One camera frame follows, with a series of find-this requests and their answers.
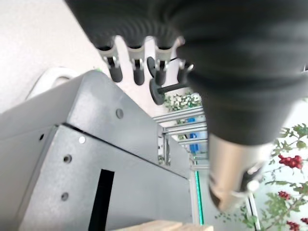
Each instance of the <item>metal joint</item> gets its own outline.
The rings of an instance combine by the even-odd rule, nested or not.
[[[101,58],[106,62],[108,68],[119,68],[120,67],[120,62],[118,58],[118,53],[116,46],[114,45],[110,50],[107,51],[101,51],[97,49]]]
[[[164,133],[164,128],[158,126],[158,135],[157,135],[157,144],[158,144],[158,163],[160,165],[171,165],[170,158],[170,146],[168,135]]]
[[[136,61],[139,61],[139,67],[137,68]],[[132,59],[131,63],[133,65],[133,70],[143,70],[143,59]]]
[[[159,59],[157,59],[156,62],[155,62],[155,69],[157,71],[159,71],[159,70],[166,71],[167,68],[168,68],[168,63],[169,63],[169,61],[167,61],[167,60],[159,60]]]

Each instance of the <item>red berry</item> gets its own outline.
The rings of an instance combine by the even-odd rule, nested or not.
[[[302,158],[299,155],[295,156],[295,160],[298,161],[298,162],[302,162]]]
[[[302,165],[302,164],[297,164],[296,167],[297,167],[298,169],[302,169],[303,165]]]
[[[291,168],[294,168],[294,167],[296,166],[295,161],[291,161],[289,166],[290,166]]]

